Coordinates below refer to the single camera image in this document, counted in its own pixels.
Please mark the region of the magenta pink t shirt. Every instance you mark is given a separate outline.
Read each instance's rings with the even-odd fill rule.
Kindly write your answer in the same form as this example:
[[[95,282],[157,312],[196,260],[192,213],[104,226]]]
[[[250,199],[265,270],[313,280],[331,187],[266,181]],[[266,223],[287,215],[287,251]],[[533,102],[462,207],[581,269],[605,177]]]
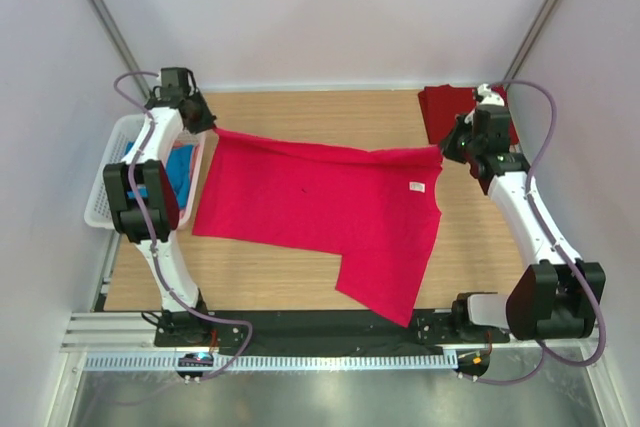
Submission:
[[[337,291],[409,325],[441,220],[438,147],[217,135],[194,235],[338,255]]]

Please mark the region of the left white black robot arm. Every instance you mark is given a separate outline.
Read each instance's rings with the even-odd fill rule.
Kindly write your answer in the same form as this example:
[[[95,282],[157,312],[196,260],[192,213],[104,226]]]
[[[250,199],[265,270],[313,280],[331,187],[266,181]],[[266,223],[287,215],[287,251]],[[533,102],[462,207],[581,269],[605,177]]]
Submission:
[[[216,116],[190,69],[136,74],[156,77],[158,84],[146,103],[132,102],[143,123],[130,150],[103,168],[111,219],[116,232],[144,256],[160,291],[160,312],[142,314],[156,329],[155,344],[199,347],[210,340],[213,327],[178,244],[181,209],[166,164],[181,133],[203,134],[215,126]]]

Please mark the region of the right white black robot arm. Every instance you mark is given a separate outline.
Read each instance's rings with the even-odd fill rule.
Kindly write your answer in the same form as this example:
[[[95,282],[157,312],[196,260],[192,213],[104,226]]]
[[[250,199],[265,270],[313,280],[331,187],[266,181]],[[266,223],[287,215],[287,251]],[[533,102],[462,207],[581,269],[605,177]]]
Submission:
[[[466,164],[506,221],[524,265],[508,295],[467,293],[450,319],[453,336],[472,343],[487,327],[519,340],[581,339],[599,326],[596,308],[606,276],[566,240],[544,204],[533,175],[537,165],[511,149],[511,116],[490,84],[474,92],[474,108],[459,114],[440,142],[448,160]]]

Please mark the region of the folded dark red t shirt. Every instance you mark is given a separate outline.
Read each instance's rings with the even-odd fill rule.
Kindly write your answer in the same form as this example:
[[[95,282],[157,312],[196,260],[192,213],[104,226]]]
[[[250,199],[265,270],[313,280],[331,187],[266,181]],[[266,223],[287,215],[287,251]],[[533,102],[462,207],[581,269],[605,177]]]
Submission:
[[[449,84],[426,86],[418,93],[427,139],[438,144],[453,129],[456,117],[469,113],[476,105],[474,87]]]

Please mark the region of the blue t shirt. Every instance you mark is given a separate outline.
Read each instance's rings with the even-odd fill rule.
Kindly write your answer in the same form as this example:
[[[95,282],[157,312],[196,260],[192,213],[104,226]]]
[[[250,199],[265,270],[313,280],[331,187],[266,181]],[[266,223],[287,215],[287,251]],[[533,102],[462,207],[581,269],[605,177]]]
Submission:
[[[192,144],[175,144],[165,164],[165,171],[171,188],[176,197],[178,208],[185,210],[188,204],[191,189],[192,160],[196,153],[196,147]],[[148,197],[146,183],[143,181],[141,169],[134,170],[134,179],[137,182],[139,195]],[[130,186],[127,187],[127,198],[135,200],[135,195]]]

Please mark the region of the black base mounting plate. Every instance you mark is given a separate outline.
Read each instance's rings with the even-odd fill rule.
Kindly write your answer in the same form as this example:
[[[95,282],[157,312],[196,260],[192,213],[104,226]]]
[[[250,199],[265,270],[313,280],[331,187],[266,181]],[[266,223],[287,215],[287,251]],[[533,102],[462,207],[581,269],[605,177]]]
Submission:
[[[407,327],[369,310],[222,311],[228,324],[189,313],[141,317],[155,329],[156,347],[211,347],[231,356],[253,335],[243,353],[270,357],[391,357],[440,354],[445,345],[506,344],[496,327],[474,326],[450,310],[417,309]]]

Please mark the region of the left aluminium frame post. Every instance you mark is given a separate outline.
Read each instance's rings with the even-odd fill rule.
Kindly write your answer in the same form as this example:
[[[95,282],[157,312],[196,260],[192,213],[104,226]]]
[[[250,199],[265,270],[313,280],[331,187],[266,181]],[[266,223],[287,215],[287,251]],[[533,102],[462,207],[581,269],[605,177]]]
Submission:
[[[105,0],[87,0],[87,2],[126,69],[139,71],[140,66]]]

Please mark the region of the aluminium frame post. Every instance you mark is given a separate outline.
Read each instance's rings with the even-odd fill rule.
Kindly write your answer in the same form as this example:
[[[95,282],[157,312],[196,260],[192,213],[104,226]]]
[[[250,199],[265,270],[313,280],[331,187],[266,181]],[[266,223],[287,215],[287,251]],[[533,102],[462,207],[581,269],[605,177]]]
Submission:
[[[506,70],[504,77],[507,80],[514,79],[518,76],[561,2],[562,0],[543,0],[514,58]]]
[[[105,0],[87,0],[87,2],[126,69],[139,71],[140,66]]]

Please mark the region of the right aluminium frame post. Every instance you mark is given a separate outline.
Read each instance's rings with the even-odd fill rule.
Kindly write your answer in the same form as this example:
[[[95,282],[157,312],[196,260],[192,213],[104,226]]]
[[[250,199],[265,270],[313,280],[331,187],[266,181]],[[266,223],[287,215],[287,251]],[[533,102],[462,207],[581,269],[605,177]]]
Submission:
[[[514,79],[518,76],[561,2],[562,0],[543,0],[514,58],[506,70],[504,77],[507,80]]]

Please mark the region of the aluminium front rail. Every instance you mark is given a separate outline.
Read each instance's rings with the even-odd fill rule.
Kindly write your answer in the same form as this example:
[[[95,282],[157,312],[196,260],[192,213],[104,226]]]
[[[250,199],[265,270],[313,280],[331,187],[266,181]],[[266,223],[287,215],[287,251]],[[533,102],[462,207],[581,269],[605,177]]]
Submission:
[[[62,352],[153,349],[156,328],[139,312],[73,313]]]

